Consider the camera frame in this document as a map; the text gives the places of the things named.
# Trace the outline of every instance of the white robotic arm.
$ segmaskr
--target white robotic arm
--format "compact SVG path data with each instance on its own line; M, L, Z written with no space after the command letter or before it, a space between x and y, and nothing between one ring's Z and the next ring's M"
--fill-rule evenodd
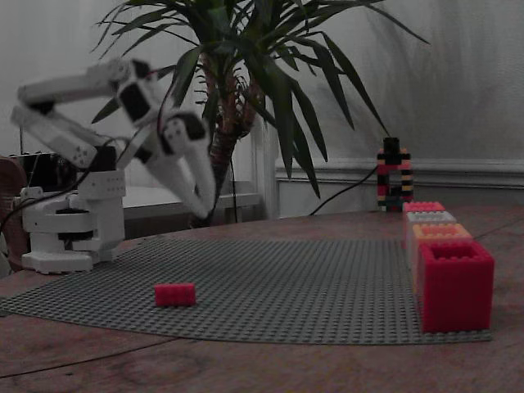
M18 95L20 105L11 120L87 176L78 191L24 209L31 240L31 252L22 257L26 268L42 273L90 270L112 258L124 238L123 169L133 158L196 215L204 218L213 209L215 178L206 125L177 108L161 113L164 94L147 63L116 59L90 67L84 75L26 85ZM115 97L138 129L123 151L108 147L110 138L55 109L59 103L100 96ZM20 199L42 194L40 187L30 187L22 190Z
M57 112L57 103L94 97L115 97L139 129L120 156L123 169L138 158L151 175L177 195L196 215L206 217L215 203L215 178L210 166L206 125L190 112L170 109L158 116L164 98L156 74L142 61L114 59L88 68L84 75L51 79L21 87L22 103L11 120L80 169L87 169L106 139ZM195 184L182 169L181 160Z

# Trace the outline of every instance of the pink lego brick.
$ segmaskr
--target pink lego brick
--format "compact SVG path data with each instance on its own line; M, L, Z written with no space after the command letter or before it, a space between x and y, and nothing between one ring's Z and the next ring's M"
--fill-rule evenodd
M495 261L477 242L420 246L418 308L423 332L490 328Z
M194 305L197 302L195 284L156 284L156 305Z
M406 202L403 211L444 211L445 208L440 202Z

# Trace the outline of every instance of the potted plant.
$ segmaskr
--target potted plant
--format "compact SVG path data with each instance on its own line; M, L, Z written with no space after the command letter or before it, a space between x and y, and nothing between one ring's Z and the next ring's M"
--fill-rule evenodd
M217 190L222 187L237 140L250 132L255 116L259 114L278 132L288 177L291 177L295 159L307 173L319 197L309 146L293 111L293 97L314 142L327 160L322 130L311 100L296 79L282 69L281 64L284 61L298 70L297 62L303 62L314 75L321 70L348 124L353 127L341 86L341 78L347 78L389 136L350 59L319 29L325 21L343 11L367 7L424 41L373 5L381 1L128 0L110 10L98 23L103 27L98 45L112 37L111 47L123 34L132 30L142 30L144 34L125 53L158 34L171 34L174 39L190 42L192 48L176 64L159 70L159 77L172 73L169 93L176 106L182 103L193 78L200 78L205 86L203 117L213 133L210 158ZM119 20L123 12L136 7L140 7L139 16L131 21ZM181 26L192 29L196 42L177 33L177 28ZM314 55L305 54L305 48ZM266 97L273 104L273 111L266 108ZM111 100L93 122L116 109L118 104ZM213 212L207 219L192 217L190 226L208 226L212 216Z

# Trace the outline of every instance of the gray baseplate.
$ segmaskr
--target gray baseplate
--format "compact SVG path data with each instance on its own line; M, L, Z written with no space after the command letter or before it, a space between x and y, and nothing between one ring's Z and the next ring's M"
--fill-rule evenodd
M153 285L194 282L197 305L157 307ZM491 339L421 334L400 241L153 238L92 272L2 300L0 309L172 337L399 345Z

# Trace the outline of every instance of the chair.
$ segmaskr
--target chair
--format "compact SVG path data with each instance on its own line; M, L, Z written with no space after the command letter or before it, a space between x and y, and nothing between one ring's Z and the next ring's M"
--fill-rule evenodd
M13 199L27 184L25 171L17 159L0 157L0 220L12 211ZM22 227L20 214L9 219L3 234L9 251L8 261L11 269L22 270L22 255L28 252L29 236Z

